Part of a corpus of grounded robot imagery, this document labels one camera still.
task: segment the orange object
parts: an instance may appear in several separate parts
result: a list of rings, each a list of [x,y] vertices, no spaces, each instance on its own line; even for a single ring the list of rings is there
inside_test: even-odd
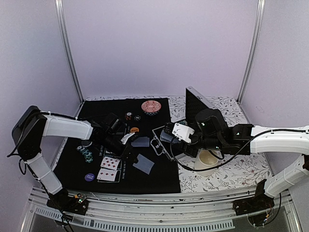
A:
[[[135,132],[139,132],[139,131],[140,131],[140,129],[138,129],[137,127],[132,127],[131,130],[130,130],[131,133],[135,133]]]

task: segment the black tablecloth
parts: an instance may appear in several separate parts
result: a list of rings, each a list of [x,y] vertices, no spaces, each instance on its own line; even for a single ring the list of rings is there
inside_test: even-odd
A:
[[[142,136],[152,139],[152,129],[163,126],[170,122],[168,99],[155,99],[160,102],[162,108],[159,114],[147,116],[141,109],[141,104],[147,99],[126,99],[111,101],[86,101],[82,107],[79,117],[89,117],[114,113],[126,122],[129,128],[138,127]],[[141,121],[133,119],[125,120],[125,114],[131,112],[133,116],[140,115]],[[100,122],[104,117],[96,117],[94,120]],[[151,193],[178,193],[180,192],[178,166],[164,155],[157,156],[151,147],[136,147],[134,151],[142,154],[154,165],[150,174],[136,169],[130,162],[123,162],[119,166],[115,182],[99,182],[97,175],[103,159],[104,149],[89,148],[93,152],[93,161],[86,163],[84,157],[76,150],[81,140],[69,138],[54,170],[63,187],[73,190],[93,191],[103,193],[122,194],[151,194]],[[87,174],[94,174],[93,181],[86,181]]]

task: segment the playing card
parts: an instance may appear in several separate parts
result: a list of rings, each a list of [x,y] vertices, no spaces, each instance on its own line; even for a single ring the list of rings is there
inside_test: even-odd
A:
[[[102,163],[101,163],[101,167],[112,169],[112,170],[117,170],[119,163],[120,163],[119,159],[114,159],[114,158],[111,158],[111,157],[104,156]]]
[[[97,179],[98,180],[108,180],[108,181],[114,181],[116,176],[117,176],[117,172],[115,170],[110,170],[110,169],[106,169],[106,168],[101,168]]]

